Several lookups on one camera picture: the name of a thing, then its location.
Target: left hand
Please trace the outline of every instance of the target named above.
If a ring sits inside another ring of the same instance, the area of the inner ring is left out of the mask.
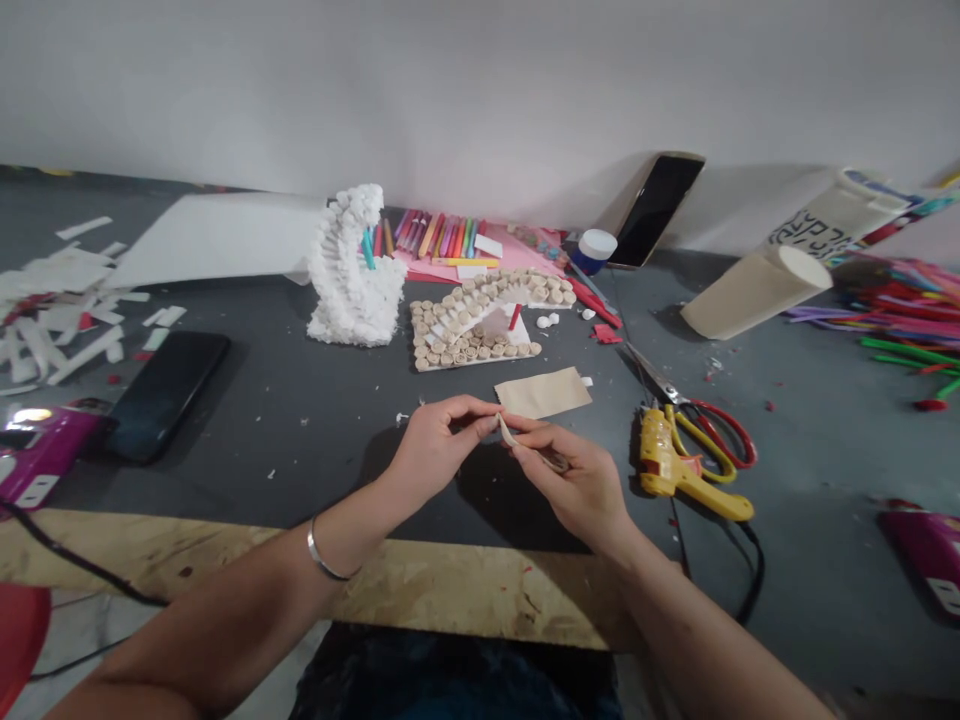
[[[498,427],[502,405],[470,395],[423,405],[413,413],[384,479],[421,504],[443,490],[460,465]],[[454,429],[461,427],[460,432]]]

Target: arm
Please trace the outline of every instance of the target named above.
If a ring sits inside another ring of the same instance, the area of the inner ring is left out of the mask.
[[[516,415],[513,456],[570,532],[604,558],[683,709],[694,718],[831,718],[823,704],[752,635],[704,595],[627,514],[613,458],[563,428]],[[527,448],[569,460],[557,475]]]
[[[453,478],[496,427],[497,405],[461,396],[410,418],[387,471],[316,518],[320,557],[350,575]],[[462,432],[452,425],[478,418]],[[432,458],[429,465],[425,458]],[[304,524],[261,545],[157,615],[51,711],[72,718],[223,717],[324,616],[343,583],[307,550]]]

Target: red scissors handle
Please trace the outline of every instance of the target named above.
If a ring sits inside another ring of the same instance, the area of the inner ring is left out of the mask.
[[[741,460],[737,455],[730,452],[730,448],[727,447],[727,443],[721,437],[720,433],[717,432],[717,428],[714,426],[713,422],[706,415],[700,415],[697,418],[697,423],[700,427],[703,428],[703,431],[713,440],[717,447],[719,447],[723,452],[727,454],[730,460],[733,462],[734,467],[739,470],[744,470],[746,468],[753,467],[757,464],[757,446],[753,444],[753,438],[750,437],[743,425],[737,422],[733,416],[724,412],[720,408],[711,405],[710,403],[704,402],[703,400],[690,400],[691,405],[696,405],[701,410],[706,410],[711,415],[715,415],[727,425],[728,428],[740,438],[740,442],[743,445],[744,458]]]

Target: hand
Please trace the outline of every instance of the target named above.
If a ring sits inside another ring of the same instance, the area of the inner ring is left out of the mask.
[[[579,435],[538,420],[505,414],[504,421],[524,434],[511,448],[523,473],[550,501],[560,523],[598,555],[611,555],[636,526],[627,514],[620,475],[610,453]],[[527,448],[551,448],[570,463],[558,475]]]
[[[502,411],[501,405],[470,395],[417,408],[384,476],[423,505],[447,486],[467,455],[497,428],[496,414]],[[458,426],[463,429],[455,433]]]

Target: black smartphone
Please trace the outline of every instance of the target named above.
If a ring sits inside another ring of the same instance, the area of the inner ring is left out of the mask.
[[[617,233],[617,249],[609,265],[633,269],[650,259],[706,162],[702,155],[693,153],[668,152],[657,156]]]
[[[156,460],[229,347],[226,335],[170,333],[113,406],[106,449],[142,465]]]

